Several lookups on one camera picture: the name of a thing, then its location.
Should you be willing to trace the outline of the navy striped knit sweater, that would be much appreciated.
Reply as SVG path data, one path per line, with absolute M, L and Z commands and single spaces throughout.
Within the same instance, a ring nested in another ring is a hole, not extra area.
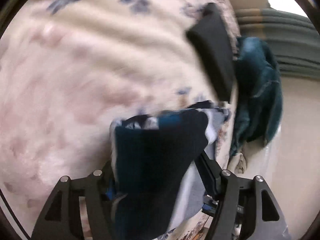
M 158 116 L 114 120 L 110 127 L 118 239 L 155 239 L 201 209 L 204 185 L 195 160 L 213 154 L 226 108 L 210 101 Z

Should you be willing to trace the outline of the teal velvet garment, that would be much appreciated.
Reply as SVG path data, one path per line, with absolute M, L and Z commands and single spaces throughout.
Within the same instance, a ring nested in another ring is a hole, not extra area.
M 235 62 L 238 104 L 230 156 L 257 139 L 265 147 L 274 138 L 283 113 L 280 71 L 268 44 L 257 37 L 238 38 Z

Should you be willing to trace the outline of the floral cream bed blanket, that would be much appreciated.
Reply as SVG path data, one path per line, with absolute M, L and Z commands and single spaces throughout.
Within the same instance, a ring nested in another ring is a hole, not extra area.
M 1 38 L 1 190 L 27 234 L 57 180 L 110 157 L 115 118 L 217 102 L 185 32 L 229 0 L 28 0 Z

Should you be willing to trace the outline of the green plaid curtain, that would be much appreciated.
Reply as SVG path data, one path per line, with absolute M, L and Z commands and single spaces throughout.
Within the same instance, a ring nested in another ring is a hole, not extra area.
M 235 11 L 242 36 L 264 40 L 283 76 L 319 80 L 319 33 L 304 16 L 266 9 Z

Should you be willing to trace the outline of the black folded garment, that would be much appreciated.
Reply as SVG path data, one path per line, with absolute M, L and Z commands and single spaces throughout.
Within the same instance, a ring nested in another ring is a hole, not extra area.
M 202 18 L 186 32 L 220 101 L 230 102 L 235 79 L 232 45 L 214 3 L 208 3 Z

